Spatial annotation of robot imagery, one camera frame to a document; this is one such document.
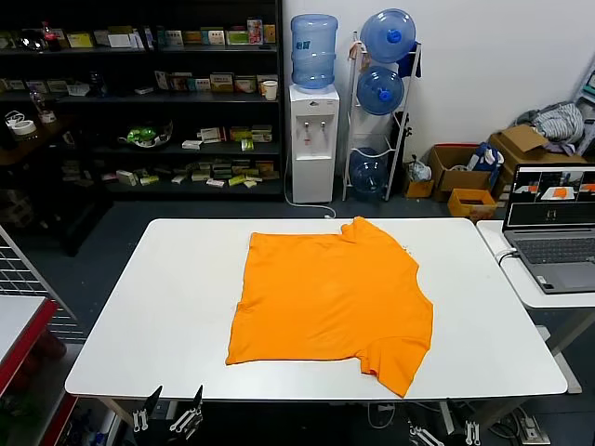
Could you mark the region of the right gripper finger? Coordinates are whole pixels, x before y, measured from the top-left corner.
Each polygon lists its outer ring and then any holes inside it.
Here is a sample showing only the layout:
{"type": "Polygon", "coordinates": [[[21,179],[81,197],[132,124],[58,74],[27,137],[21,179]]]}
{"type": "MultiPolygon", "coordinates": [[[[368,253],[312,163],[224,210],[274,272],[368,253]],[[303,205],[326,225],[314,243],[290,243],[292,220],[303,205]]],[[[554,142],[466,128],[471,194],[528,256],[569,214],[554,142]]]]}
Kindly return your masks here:
{"type": "Polygon", "coordinates": [[[465,411],[457,411],[459,437],[463,444],[479,444],[479,424],[469,417],[465,411]]]}
{"type": "Polygon", "coordinates": [[[408,421],[409,438],[415,445],[443,446],[444,443],[434,437],[426,428],[416,426],[411,420],[408,421]]]}

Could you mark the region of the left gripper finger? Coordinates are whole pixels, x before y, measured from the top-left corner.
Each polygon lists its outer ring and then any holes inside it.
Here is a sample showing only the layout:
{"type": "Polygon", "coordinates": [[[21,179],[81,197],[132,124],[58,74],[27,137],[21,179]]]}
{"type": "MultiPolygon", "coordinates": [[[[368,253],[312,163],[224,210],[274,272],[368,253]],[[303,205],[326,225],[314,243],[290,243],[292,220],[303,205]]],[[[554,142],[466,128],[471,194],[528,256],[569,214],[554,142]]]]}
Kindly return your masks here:
{"type": "Polygon", "coordinates": [[[169,428],[175,439],[190,439],[203,422],[203,386],[197,390],[190,409],[186,410],[169,428]]]}
{"type": "Polygon", "coordinates": [[[157,402],[160,399],[163,387],[159,386],[154,392],[145,400],[140,410],[132,413],[133,417],[133,431],[141,432],[149,429],[149,419],[155,409],[157,402]]]}

